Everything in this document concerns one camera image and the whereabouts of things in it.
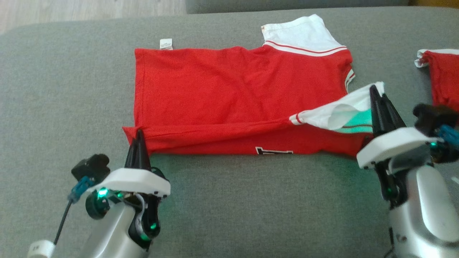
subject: black cable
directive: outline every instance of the black cable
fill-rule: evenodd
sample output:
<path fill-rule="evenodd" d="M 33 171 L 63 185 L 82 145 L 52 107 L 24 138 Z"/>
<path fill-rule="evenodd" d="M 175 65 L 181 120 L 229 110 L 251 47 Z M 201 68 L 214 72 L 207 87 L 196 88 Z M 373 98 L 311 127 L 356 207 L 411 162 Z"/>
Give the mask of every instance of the black cable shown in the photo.
<path fill-rule="evenodd" d="M 64 215 L 62 216 L 61 224 L 59 225 L 59 229 L 57 230 L 56 238 L 54 239 L 54 245 L 57 245 L 57 241 L 59 240 L 59 237 L 61 236 L 62 227 L 64 226 L 65 218 L 67 217 L 67 213 L 71 205 L 72 205 L 72 201 L 68 201 L 67 207 L 65 208 Z"/>
<path fill-rule="evenodd" d="M 134 208 L 137 208 L 137 209 L 139 209 L 139 210 L 142 210 L 142 206 L 140 206 L 140 205 L 133 204 L 132 202 L 128 202 L 128 201 L 126 201 L 126 200 L 123 200 L 123 202 L 126 203 L 126 204 L 129 205 L 129 206 L 132 206 L 132 207 L 134 207 Z"/>
<path fill-rule="evenodd" d="M 394 248 L 392 247 L 386 254 L 383 256 L 383 258 L 389 258 L 389 255 L 394 253 Z"/>

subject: gray couch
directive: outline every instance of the gray couch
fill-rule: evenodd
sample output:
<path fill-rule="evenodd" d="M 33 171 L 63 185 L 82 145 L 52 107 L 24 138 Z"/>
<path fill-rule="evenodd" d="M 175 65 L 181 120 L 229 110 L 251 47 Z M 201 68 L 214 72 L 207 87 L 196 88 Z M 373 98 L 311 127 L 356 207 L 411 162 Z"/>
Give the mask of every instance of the gray couch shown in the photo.
<path fill-rule="evenodd" d="M 352 52 L 355 90 L 382 80 L 408 125 L 430 102 L 422 48 L 459 48 L 459 10 L 378 7 L 246 12 L 66 22 L 0 36 L 0 257 L 25 257 L 54 239 L 76 181 L 70 169 L 94 153 L 123 166 L 133 124 L 134 48 L 220 49 L 263 44 L 260 26 L 320 15 Z M 355 160 L 309 156 L 153 155 L 172 195 L 151 257 L 381 257 L 390 248 L 376 174 Z M 455 164 L 438 166 L 455 205 Z M 97 222 L 70 209 L 55 258 L 76 257 Z"/>
<path fill-rule="evenodd" d="M 185 0 L 186 13 L 271 11 L 329 7 L 407 6 L 409 0 Z"/>

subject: red stripe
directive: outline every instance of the red stripe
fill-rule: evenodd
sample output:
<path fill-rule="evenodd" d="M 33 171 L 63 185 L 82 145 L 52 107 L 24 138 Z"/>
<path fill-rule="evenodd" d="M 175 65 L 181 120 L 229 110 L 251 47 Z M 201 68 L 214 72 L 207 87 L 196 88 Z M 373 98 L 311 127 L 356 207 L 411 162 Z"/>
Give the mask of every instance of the red stripe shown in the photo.
<path fill-rule="evenodd" d="M 295 118 L 297 119 L 298 123 L 302 123 L 302 122 L 300 121 L 299 116 L 298 116 L 299 114 L 300 114 L 300 113 L 297 113 L 297 115 L 295 116 Z"/>
<path fill-rule="evenodd" d="M 307 50 L 307 49 L 304 49 L 304 48 L 298 48 L 298 47 L 294 47 L 294 46 L 287 46 L 287 45 L 281 45 L 281 44 L 277 44 L 271 40 L 266 40 L 266 42 L 270 42 L 270 43 L 273 43 L 274 45 L 278 45 L 278 46 L 282 46 L 282 47 L 289 47 L 289 48 L 293 48 L 293 49 L 297 49 L 297 50 L 303 50 L 303 51 L 306 51 L 306 52 L 311 52 L 311 53 L 316 53 L 316 54 L 322 54 L 322 53 L 327 53 L 327 52 L 330 52 L 330 51 L 333 51 L 333 50 L 337 50 L 337 49 L 340 49 L 340 48 L 347 48 L 345 46 L 340 46 L 340 47 L 337 47 L 337 48 L 334 48 L 334 49 L 330 49 L 330 50 L 327 50 L 327 51 L 323 51 L 323 52 L 317 52 L 317 51 L 312 51 L 312 50 Z"/>

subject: wooden floor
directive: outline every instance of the wooden floor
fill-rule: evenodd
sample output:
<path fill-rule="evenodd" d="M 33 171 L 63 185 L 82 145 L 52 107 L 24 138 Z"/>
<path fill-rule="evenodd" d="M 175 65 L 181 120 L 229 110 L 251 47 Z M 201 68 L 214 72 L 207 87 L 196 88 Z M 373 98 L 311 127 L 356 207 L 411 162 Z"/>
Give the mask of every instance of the wooden floor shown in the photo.
<path fill-rule="evenodd" d="M 0 0 L 0 34 L 33 23 L 185 13 L 185 0 Z"/>

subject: white stripe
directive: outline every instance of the white stripe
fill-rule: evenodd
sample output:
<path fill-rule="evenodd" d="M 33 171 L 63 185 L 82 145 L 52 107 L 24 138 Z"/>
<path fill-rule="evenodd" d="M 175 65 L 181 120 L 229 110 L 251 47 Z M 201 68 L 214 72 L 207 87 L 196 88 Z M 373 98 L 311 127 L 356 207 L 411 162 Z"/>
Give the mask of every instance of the white stripe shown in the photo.
<path fill-rule="evenodd" d="M 454 176 L 454 177 L 451 178 L 451 180 L 459 185 L 459 179 L 457 177 Z"/>
<path fill-rule="evenodd" d="M 289 117 L 289 120 L 290 120 L 290 122 L 291 122 L 292 124 L 294 124 L 294 125 L 301 125 L 301 123 L 299 123 L 298 120 L 297 120 L 297 115 L 296 115 L 296 114 L 291 115 L 291 116 Z"/>
<path fill-rule="evenodd" d="M 439 53 L 439 54 L 453 54 L 453 55 L 459 55 L 459 50 L 457 49 L 421 49 L 418 51 L 418 53 L 416 54 L 418 59 L 416 59 L 414 61 L 414 65 L 417 67 L 417 68 L 421 68 L 421 67 L 426 67 L 429 65 L 429 63 L 425 62 L 424 59 L 422 59 L 422 56 L 424 55 L 424 52 L 426 51 L 430 51 L 430 52 L 434 52 L 434 53 Z"/>
<path fill-rule="evenodd" d="M 346 76 L 346 80 L 344 81 L 344 84 L 346 86 L 346 91 L 347 91 L 347 87 L 349 86 L 349 83 L 354 79 L 354 77 L 351 78 L 352 74 L 354 73 L 354 71 L 351 69 L 349 71 L 349 73 L 347 74 Z"/>
<path fill-rule="evenodd" d="M 284 47 L 284 46 L 278 46 L 276 44 L 273 44 L 271 42 L 266 41 L 263 45 L 269 45 L 274 47 L 277 50 L 280 51 L 285 51 L 285 52 L 290 52 L 290 53 L 295 53 L 295 54 L 301 54 L 301 55 L 306 55 L 306 56 L 329 56 L 331 54 L 335 54 L 336 52 L 342 51 L 342 50 L 347 50 L 346 46 L 342 46 L 338 49 L 330 50 L 325 53 L 314 53 L 314 52 L 309 52 L 307 50 L 300 50 L 296 48 L 291 48 L 291 47 Z"/>

